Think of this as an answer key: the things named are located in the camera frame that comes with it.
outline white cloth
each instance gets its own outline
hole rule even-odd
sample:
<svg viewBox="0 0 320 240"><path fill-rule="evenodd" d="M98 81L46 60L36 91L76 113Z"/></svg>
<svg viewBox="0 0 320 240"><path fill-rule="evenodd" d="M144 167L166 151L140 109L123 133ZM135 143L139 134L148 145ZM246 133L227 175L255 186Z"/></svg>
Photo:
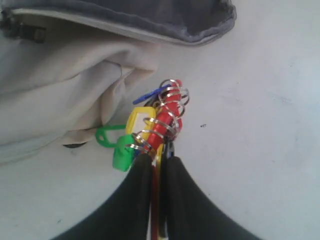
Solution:
<svg viewBox="0 0 320 240"><path fill-rule="evenodd" d="M45 43L0 37L0 163L58 138L83 143L135 84L157 69L158 46L46 17Z"/></svg>

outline white table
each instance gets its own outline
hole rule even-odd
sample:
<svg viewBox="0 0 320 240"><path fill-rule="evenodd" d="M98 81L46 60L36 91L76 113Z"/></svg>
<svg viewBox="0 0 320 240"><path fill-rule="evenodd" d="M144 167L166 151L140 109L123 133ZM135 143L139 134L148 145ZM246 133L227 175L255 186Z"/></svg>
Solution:
<svg viewBox="0 0 320 240"><path fill-rule="evenodd" d="M164 45L158 72L114 121L161 80L183 80L191 100L176 155L204 193L265 240L318 240L320 3L233 3L230 33L203 47ZM2 165L0 239L49 239L90 214L125 177L111 158L96 142L54 144Z"/></svg>

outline gray bag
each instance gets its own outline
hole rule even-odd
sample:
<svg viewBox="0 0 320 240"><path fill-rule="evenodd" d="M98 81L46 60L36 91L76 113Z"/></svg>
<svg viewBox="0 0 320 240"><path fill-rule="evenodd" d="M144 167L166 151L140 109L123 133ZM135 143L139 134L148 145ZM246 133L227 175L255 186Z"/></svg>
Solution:
<svg viewBox="0 0 320 240"><path fill-rule="evenodd" d="M2 9L65 19L148 42L197 46L230 31L231 0L2 0Z"/></svg>

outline zipper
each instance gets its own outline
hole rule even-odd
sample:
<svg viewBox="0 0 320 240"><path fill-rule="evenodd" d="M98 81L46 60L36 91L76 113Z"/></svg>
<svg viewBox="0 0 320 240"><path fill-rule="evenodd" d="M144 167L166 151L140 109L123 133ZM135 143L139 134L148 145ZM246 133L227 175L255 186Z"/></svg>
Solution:
<svg viewBox="0 0 320 240"><path fill-rule="evenodd" d="M24 24L8 9L0 11L0 30L5 37L30 40L38 44L45 42L46 29L44 27Z"/></svg>

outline bag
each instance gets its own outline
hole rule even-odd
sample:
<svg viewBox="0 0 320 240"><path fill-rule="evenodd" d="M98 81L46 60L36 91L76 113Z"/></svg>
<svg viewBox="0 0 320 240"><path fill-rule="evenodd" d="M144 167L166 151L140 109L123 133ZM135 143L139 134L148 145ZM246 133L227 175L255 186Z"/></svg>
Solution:
<svg viewBox="0 0 320 240"><path fill-rule="evenodd" d="M157 69L159 42L206 44L236 19L230 0L2 0L0 7L0 163L56 140L91 140Z"/></svg>

